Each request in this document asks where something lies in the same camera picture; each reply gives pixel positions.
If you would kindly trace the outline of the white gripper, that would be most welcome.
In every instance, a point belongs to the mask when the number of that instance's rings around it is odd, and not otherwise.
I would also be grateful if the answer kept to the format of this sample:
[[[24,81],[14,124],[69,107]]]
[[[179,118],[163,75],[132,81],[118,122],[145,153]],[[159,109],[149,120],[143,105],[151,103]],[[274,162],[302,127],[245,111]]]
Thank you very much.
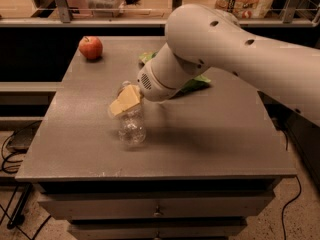
[[[129,84],[122,88],[117,98],[109,105],[109,112],[116,117],[141,103],[142,95],[152,102],[161,102],[170,99],[176,92],[163,85],[152,70],[148,61],[137,75],[137,85]]]

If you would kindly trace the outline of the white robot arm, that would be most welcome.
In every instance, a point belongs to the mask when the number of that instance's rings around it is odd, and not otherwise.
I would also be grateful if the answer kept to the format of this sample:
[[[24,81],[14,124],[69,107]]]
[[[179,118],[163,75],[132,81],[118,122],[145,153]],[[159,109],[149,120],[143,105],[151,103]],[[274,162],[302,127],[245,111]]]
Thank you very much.
[[[320,123],[320,50],[254,35],[237,18],[204,5],[175,9],[165,44],[109,105],[117,117],[141,104],[172,98],[210,68],[238,76],[314,124]]]

